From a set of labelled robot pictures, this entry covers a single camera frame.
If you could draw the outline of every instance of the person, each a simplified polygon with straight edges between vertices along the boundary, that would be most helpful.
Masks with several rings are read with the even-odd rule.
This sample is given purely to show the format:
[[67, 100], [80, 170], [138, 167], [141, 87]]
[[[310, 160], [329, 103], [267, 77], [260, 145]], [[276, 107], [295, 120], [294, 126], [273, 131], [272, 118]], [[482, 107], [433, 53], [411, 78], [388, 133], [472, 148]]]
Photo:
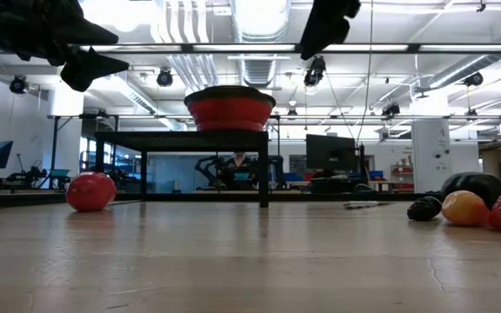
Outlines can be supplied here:
[[235, 151], [233, 157], [227, 160], [222, 168], [217, 170], [217, 179], [222, 181], [228, 190], [239, 190], [241, 184], [236, 182], [236, 173], [249, 173], [252, 188], [258, 183], [257, 171], [252, 160], [242, 151]]

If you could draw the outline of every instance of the ventilation duct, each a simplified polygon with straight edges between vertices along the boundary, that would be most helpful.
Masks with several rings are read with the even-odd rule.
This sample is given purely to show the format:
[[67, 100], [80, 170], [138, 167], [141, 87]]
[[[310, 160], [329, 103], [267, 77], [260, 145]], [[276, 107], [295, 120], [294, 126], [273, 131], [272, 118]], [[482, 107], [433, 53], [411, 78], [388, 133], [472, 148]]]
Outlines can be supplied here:
[[[495, 43], [501, 43], [501, 37], [498, 38]], [[469, 77], [498, 61], [501, 61], [501, 54], [466, 57], [449, 68], [437, 73], [434, 77], [427, 80], [421, 80], [420, 87], [415, 87], [413, 85], [413, 88], [411, 88], [413, 90], [412, 93], [426, 92], [446, 87], [452, 83], [456, 83], [466, 77]], [[386, 97], [398, 99], [409, 92], [409, 88], [403, 87], [392, 92]]]
[[[237, 42], [280, 43], [284, 40], [289, 24], [290, 0], [230, 0], [230, 4]], [[276, 61], [240, 61], [239, 73], [247, 85], [263, 88], [274, 79], [276, 66]]]

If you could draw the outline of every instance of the red bowl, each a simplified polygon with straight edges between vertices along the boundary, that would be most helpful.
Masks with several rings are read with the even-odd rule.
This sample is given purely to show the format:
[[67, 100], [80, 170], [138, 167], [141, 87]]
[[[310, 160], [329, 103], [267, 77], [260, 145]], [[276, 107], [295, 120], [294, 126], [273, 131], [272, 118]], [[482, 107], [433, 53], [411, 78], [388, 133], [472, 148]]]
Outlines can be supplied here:
[[276, 100], [243, 86], [216, 86], [188, 95], [184, 103], [197, 129], [263, 131]]

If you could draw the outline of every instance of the black stand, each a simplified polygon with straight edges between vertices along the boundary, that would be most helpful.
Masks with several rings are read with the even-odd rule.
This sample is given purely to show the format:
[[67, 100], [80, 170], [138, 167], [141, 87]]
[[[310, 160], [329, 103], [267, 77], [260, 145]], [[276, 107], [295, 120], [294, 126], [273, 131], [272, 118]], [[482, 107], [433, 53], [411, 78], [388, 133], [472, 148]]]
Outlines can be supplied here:
[[268, 133], [245, 130], [218, 131], [98, 131], [96, 171], [104, 171], [104, 143], [141, 152], [140, 199], [154, 198], [147, 193], [148, 152], [258, 152], [258, 201], [269, 205]]

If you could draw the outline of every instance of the cable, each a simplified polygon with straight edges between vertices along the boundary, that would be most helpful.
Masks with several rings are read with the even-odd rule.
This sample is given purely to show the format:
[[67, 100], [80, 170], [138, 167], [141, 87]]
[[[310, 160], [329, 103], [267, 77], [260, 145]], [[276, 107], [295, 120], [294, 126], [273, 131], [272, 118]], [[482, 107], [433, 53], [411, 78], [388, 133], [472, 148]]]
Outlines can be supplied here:
[[371, 3], [371, 39], [369, 47], [369, 71], [366, 77], [366, 97], [364, 98], [364, 113], [363, 119], [361, 120], [361, 126], [358, 130], [357, 141], [361, 138], [361, 132], [363, 132], [364, 118], [366, 117], [366, 111], [369, 109], [369, 90], [371, 88], [371, 66], [372, 66], [372, 37], [374, 33], [374, 2]]
[[349, 127], [349, 124], [347, 123], [347, 120], [345, 119], [344, 111], [341, 109], [341, 105], [339, 105], [339, 101], [337, 100], [336, 91], [334, 90], [334, 87], [331, 84], [330, 73], [328, 73], [328, 70], [326, 70], [325, 72], [326, 72], [326, 78], [328, 78], [328, 83], [330, 84], [331, 94], [334, 96], [334, 99], [336, 100], [336, 104], [337, 104], [337, 108], [339, 109], [339, 113], [344, 118], [345, 126], [347, 126], [347, 130], [349, 131], [349, 134], [351, 135], [351, 139], [355, 140], [355, 138], [353, 137], [353, 132], [351, 132], [351, 127]]

